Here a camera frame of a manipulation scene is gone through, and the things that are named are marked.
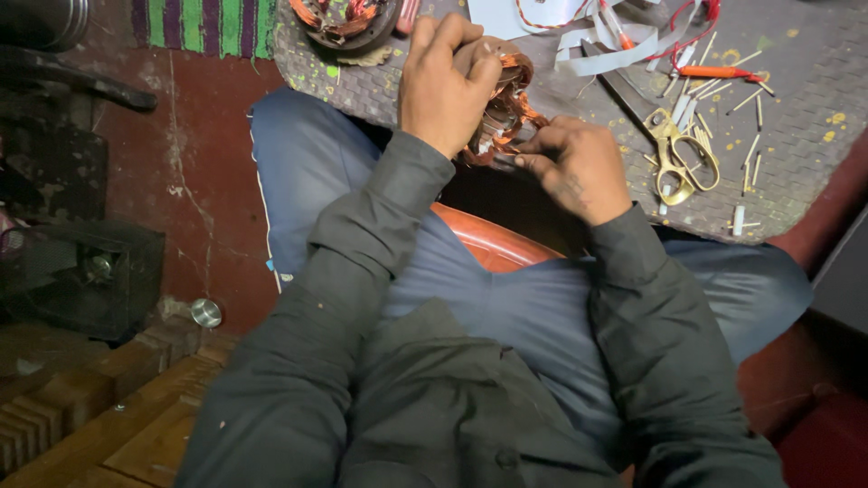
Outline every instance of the dark gray jacket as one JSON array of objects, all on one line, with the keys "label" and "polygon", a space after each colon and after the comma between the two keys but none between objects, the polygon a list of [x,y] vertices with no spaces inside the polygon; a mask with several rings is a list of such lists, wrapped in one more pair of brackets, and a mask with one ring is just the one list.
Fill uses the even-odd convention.
[{"label": "dark gray jacket", "polygon": [[[453,174],[397,132],[365,187],[323,210],[305,270],[211,385],[176,486],[621,485],[521,358],[468,337],[441,300],[374,330]],[[590,320],[636,485],[782,486],[693,276],[639,206],[592,233]]]}]

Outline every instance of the scissor handle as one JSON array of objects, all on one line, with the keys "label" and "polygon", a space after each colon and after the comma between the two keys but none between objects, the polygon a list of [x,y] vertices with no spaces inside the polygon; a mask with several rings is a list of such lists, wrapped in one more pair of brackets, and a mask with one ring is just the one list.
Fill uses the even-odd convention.
[{"label": "scissor handle", "polygon": [[[684,160],[680,157],[679,164],[680,166],[675,166],[672,161],[669,159],[669,146],[670,141],[668,137],[662,137],[657,140],[657,155],[660,160],[660,170],[657,171],[657,179],[655,180],[655,184],[657,186],[657,194],[660,196],[660,199],[663,200],[663,203],[672,207],[673,205],[678,205],[688,198],[688,196],[693,195],[694,191],[696,191],[696,187],[693,183],[687,178],[687,169],[684,166]],[[663,185],[662,179],[663,175],[672,174],[675,180],[678,181],[678,188],[675,189],[675,192],[671,195],[663,194]]]},{"label": "scissor handle", "polygon": [[[711,169],[712,175],[714,177],[714,181],[712,182],[711,186],[703,186],[699,178],[694,175],[694,172],[690,170],[690,168],[687,166],[687,163],[678,154],[678,149],[675,148],[675,143],[680,141],[691,144],[699,151],[703,164],[705,164]],[[675,156],[675,159],[678,160],[678,163],[680,163],[681,166],[685,169],[685,171],[687,172],[687,177],[690,179],[690,181],[695,187],[702,191],[708,191],[717,186],[717,184],[720,182],[720,162],[718,161],[717,156],[712,154],[710,148],[705,147],[705,145],[702,144],[699,139],[696,139],[695,137],[692,137],[690,135],[673,136],[669,139],[669,143],[672,146],[672,155]]]}]

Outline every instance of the orange tool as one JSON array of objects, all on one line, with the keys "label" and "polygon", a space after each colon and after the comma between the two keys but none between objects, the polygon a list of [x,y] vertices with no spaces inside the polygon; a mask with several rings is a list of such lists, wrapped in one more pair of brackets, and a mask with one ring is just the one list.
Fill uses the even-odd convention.
[{"label": "orange tool", "polygon": [[627,49],[632,49],[636,47],[633,44],[633,41],[630,40],[630,37],[624,33],[624,28],[621,26],[621,21],[618,20],[618,16],[615,15],[615,11],[612,10],[612,6],[606,3],[606,0],[600,0],[600,10],[602,10],[602,16],[606,17],[606,24],[612,30],[612,34],[618,36],[618,42],[621,43],[621,48],[625,51]]},{"label": "orange tool", "polygon": [[410,35],[413,31],[413,23],[416,22],[416,13],[419,12],[420,3],[422,3],[422,0],[404,0],[404,3],[401,5],[398,23],[395,25],[395,29],[398,32],[405,36]]},{"label": "orange tool", "polygon": [[755,75],[750,71],[735,68],[734,66],[685,66],[679,71],[683,76],[699,76],[705,78],[741,78],[744,76],[749,82],[758,83],[764,81],[762,76]]}]

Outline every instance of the gold scissors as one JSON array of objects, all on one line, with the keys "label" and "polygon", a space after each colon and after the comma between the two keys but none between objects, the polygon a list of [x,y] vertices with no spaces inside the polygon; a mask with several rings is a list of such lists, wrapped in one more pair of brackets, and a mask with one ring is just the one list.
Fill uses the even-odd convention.
[{"label": "gold scissors", "polygon": [[[585,56],[603,54],[594,44],[585,40],[582,40],[582,49],[585,51]],[[672,116],[669,112],[645,98],[623,69],[613,69],[597,76],[621,107],[642,127],[651,142],[657,144],[657,160],[660,162],[660,169],[657,171],[655,183],[657,194],[663,203],[669,206],[678,205],[692,195],[697,188],[708,191],[717,186],[720,181],[720,163],[717,157],[711,153],[711,149],[690,135],[682,135],[675,122],[672,122]],[[677,142],[686,142],[698,150],[702,163],[712,171],[714,181],[710,186],[703,185],[694,175],[694,172],[690,170],[675,148]],[[678,188],[670,195],[663,194],[661,181],[664,175],[671,175],[678,182]]]}]

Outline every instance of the mesh basket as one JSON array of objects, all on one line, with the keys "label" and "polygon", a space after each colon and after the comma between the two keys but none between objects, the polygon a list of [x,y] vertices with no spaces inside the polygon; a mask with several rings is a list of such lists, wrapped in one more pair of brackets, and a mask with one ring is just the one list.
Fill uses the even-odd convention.
[{"label": "mesh basket", "polygon": [[118,340],[159,298],[164,234],[124,221],[12,228],[0,236],[0,300],[39,319]]}]

